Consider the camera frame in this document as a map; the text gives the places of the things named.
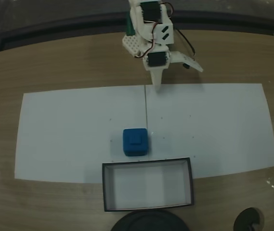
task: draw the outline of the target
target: cardboard box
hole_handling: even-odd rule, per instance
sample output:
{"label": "cardboard box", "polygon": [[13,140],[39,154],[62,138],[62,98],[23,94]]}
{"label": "cardboard box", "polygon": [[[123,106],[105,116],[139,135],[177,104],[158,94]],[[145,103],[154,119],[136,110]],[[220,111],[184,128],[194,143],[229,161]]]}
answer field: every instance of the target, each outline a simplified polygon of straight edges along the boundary
{"label": "cardboard box", "polygon": [[190,158],[103,164],[105,211],[194,204]]}

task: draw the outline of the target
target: white paper sheet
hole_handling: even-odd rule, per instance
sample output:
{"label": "white paper sheet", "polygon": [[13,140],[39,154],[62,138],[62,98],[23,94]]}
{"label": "white paper sheet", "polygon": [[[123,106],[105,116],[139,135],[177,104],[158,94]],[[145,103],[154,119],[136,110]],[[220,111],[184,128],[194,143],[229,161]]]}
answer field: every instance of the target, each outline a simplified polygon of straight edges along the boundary
{"label": "white paper sheet", "polygon": [[150,159],[190,157],[193,178],[274,166],[261,84],[146,86]]}
{"label": "white paper sheet", "polygon": [[148,160],[123,153],[125,128],[145,128],[144,86],[57,90],[25,94],[15,178],[102,182],[102,163]]}
{"label": "white paper sheet", "polygon": [[[146,128],[146,120],[150,154],[125,156],[123,129]],[[24,95],[17,179],[99,183],[101,163],[177,157],[191,158],[194,178],[274,166],[262,85],[162,85],[159,94],[150,85],[146,96],[144,86]]]}

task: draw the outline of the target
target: wooden table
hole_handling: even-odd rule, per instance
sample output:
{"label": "wooden table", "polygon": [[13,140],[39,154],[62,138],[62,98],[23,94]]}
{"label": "wooden table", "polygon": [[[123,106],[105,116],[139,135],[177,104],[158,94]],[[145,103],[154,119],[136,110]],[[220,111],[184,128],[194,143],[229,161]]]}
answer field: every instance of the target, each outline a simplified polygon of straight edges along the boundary
{"label": "wooden table", "polygon": [[[164,83],[262,83],[274,128],[274,37],[185,31],[203,73],[171,64]],[[68,38],[0,52],[0,231],[108,231],[126,213],[103,209],[101,184],[14,179],[23,93],[150,84],[140,60],[121,46],[122,33]],[[189,52],[178,36],[176,49]],[[197,179],[196,205],[170,209],[192,231],[232,231],[237,215],[259,208],[274,230],[274,168]]]}

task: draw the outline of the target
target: blue block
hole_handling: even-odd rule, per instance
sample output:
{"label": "blue block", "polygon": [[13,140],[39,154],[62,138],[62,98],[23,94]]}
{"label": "blue block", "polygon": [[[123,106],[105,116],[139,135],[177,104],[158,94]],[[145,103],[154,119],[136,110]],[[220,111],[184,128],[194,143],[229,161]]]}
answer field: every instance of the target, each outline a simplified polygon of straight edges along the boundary
{"label": "blue block", "polygon": [[145,128],[131,128],[123,131],[123,150],[126,156],[146,155],[148,137]]}

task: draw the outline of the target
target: black round object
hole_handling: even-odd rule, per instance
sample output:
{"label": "black round object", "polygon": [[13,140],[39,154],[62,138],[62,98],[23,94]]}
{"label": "black round object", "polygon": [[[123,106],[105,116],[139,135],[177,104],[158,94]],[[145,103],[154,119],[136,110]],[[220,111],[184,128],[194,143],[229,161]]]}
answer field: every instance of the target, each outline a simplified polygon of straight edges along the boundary
{"label": "black round object", "polygon": [[111,231],[189,231],[176,215],[164,210],[137,211],[124,216]]}
{"label": "black round object", "polygon": [[261,217],[261,212],[255,208],[247,208],[241,212],[233,226],[234,231],[259,231],[262,230],[263,222]]}
{"label": "black round object", "polygon": [[189,68],[190,68],[190,65],[188,65],[188,64],[183,64],[183,67],[185,67],[186,69],[189,69]]}

